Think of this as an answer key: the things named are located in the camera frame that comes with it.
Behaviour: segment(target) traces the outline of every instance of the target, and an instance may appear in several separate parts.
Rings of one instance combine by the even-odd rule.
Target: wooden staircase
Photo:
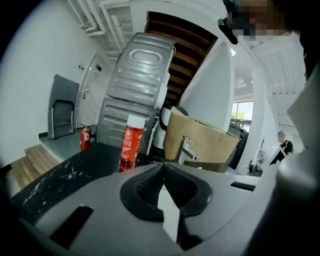
[[[58,164],[41,145],[36,145],[26,149],[25,157],[11,163],[11,167],[18,185],[23,189]]]
[[[176,106],[218,38],[187,20],[158,12],[149,12],[145,32],[176,41],[164,101]]]

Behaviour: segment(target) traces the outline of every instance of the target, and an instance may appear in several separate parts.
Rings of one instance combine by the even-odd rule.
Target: red spray can
[[[131,114],[129,115],[124,131],[119,172],[124,172],[136,167],[136,158],[144,127],[144,118]]]
[[[85,126],[81,130],[81,135],[80,135],[81,151],[87,150],[90,147],[90,135],[91,135],[91,129]]]

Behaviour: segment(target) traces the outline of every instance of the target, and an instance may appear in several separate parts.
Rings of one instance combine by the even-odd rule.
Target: wall outlet
[[[84,71],[84,70],[85,70],[83,63],[81,63],[80,65],[78,65],[78,70],[81,70],[81,71]]]

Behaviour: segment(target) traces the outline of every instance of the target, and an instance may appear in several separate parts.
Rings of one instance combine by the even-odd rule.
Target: door handle
[[[83,92],[83,97],[82,97],[83,99],[86,98],[87,93],[90,93],[90,91],[88,91],[88,86],[85,87],[85,90]]]

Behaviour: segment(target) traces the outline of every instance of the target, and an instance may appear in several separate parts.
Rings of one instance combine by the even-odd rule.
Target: chrome faucet
[[[197,154],[189,148],[191,141],[192,140],[188,137],[183,136],[178,150],[178,154],[175,158],[175,162],[177,162],[178,164],[183,165],[187,156],[195,161],[198,161],[200,159],[200,157],[197,156]]]

